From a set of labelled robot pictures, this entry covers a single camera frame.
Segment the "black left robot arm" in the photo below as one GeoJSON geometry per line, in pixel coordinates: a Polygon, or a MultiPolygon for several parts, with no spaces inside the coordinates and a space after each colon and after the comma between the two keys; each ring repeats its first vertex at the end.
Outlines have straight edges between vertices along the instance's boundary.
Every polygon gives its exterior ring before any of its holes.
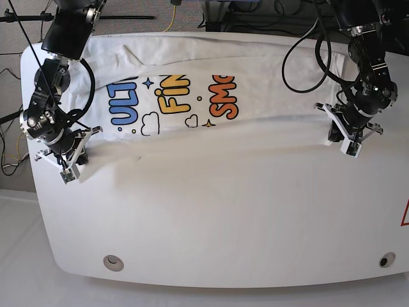
{"type": "Polygon", "coordinates": [[[334,106],[317,103],[315,107],[325,112],[331,120],[328,140],[340,143],[342,153],[358,157],[365,139],[374,133],[383,134],[382,127],[370,121],[397,100],[397,85],[390,78],[385,50],[376,32],[379,16],[375,4],[372,1],[329,1],[329,5],[339,30],[350,33],[348,54],[359,74],[355,80],[346,81],[331,72],[331,55],[327,56],[327,62],[322,60],[322,43],[327,43],[328,52],[332,50],[329,37],[332,29],[326,27],[319,4],[313,1],[317,14],[314,24],[321,27],[315,56],[323,77],[308,92],[317,90],[326,78],[340,85],[345,101],[340,100],[334,106]]]}

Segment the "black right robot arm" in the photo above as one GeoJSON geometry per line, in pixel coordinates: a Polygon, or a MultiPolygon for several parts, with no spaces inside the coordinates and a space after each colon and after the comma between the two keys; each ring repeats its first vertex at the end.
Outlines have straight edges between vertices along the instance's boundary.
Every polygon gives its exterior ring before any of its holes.
{"type": "Polygon", "coordinates": [[[105,1],[56,1],[56,5],[54,20],[42,43],[42,50],[49,56],[38,65],[35,90],[19,120],[27,138],[47,147],[39,151],[35,159],[45,159],[55,165],[63,181],[68,183],[79,178],[78,167],[89,161],[86,143],[92,135],[102,131],[100,126],[86,125],[72,130],[72,125],[79,123],[88,112],[95,96],[95,76],[82,53],[105,1]],[[83,108],[64,111],[60,99],[70,84],[68,69],[72,61],[78,61],[86,69],[90,92],[83,108]]]}

